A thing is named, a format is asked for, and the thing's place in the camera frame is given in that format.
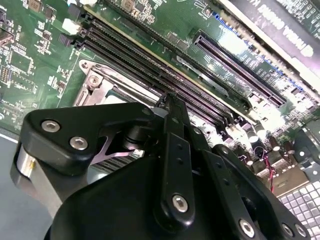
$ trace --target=robotic arm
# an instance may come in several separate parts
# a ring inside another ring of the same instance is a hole
[[[88,185],[91,163],[135,149],[144,156]],[[48,208],[48,240],[310,239],[231,150],[209,148],[172,94],[152,110],[121,103],[29,113],[11,178]]]

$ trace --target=white connector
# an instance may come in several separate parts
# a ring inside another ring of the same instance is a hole
[[[80,0],[79,1],[83,5],[93,5],[98,2],[98,0]]]
[[[63,21],[62,28],[70,35],[76,35],[80,31],[81,25],[69,18],[66,18]]]

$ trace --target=grid pattern surface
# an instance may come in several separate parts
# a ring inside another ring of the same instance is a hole
[[[283,196],[280,201],[307,228],[311,240],[320,240],[320,181]]]

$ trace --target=electrolytic capacitor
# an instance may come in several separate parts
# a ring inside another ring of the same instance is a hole
[[[287,152],[287,154],[294,154],[295,150],[290,141],[285,141],[283,143],[283,148]]]
[[[259,138],[264,139],[267,135],[267,131],[265,130],[264,126],[262,126],[261,122],[258,122],[254,126],[254,130]]]
[[[254,164],[254,161],[252,160],[252,157],[249,152],[245,152],[244,155],[246,156],[246,158],[243,160],[245,164],[247,164],[248,166],[251,166],[252,164]]]
[[[277,142],[275,137],[273,137],[273,136],[270,137],[269,138],[269,143],[270,143],[273,151],[279,151],[280,150],[280,145],[278,144],[278,142]]]
[[[249,138],[250,143],[256,143],[259,140],[259,137],[257,136],[255,130],[253,128],[250,128],[247,132],[246,135]]]

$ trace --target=screw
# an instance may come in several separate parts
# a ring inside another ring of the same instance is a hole
[[[199,130],[199,128],[195,127],[193,130],[195,131],[196,134],[201,134],[201,131]]]
[[[96,76],[91,76],[89,77],[89,83],[92,85],[92,87],[97,87],[100,84],[100,81]]]
[[[46,120],[41,123],[41,127],[48,133],[56,133],[60,130],[60,125],[56,121],[53,120]]]
[[[306,231],[305,231],[301,226],[299,226],[298,224],[295,224],[294,226],[295,226],[295,228],[298,230],[298,233],[299,233],[302,237],[305,238],[305,237],[307,236]]]
[[[222,150],[222,152],[224,152],[225,154],[228,154],[228,149],[227,149],[226,147],[223,146],[223,147],[221,148],[221,150]]]
[[[88,142],[80,136],[74,136],[70,139],[70,145],[76,150],[85,150],[88,147]]]
[[[84,69],[87,69],[89,67],[88,63],[84,62],[81,64],[81,67],[83,67]]]
[[[180,212],[185,213],[188,210],[187,200],[183,196],[174,195],[172,198],[173,206]]]
[[[284,231],[290,236],[293,237],[294,233],[292,232],[292,230],[290,229],[290,227],[288,227],[288,225],[282,223],[282,228],[284,229]]]
[[[144,113],[144,114],[146,114],[146,115],[151,115],[151,112],[149,111],[149,109],[148,108],[144,108],[144,109],[142,109],[142,112]]]
[[[172,118],[172,121],[174,121],[176,124],[179,123],[179,121],[178,121],[178,119],[177,119],[176,117],[173,117],[173,118]]]
[[[250,225],[249,222],[247,222],[244,219],[240,219],[239,221],[240,228],[242,231],[247,235],[249,238],[253,238],[255,236],[255,230],[254,228]]]

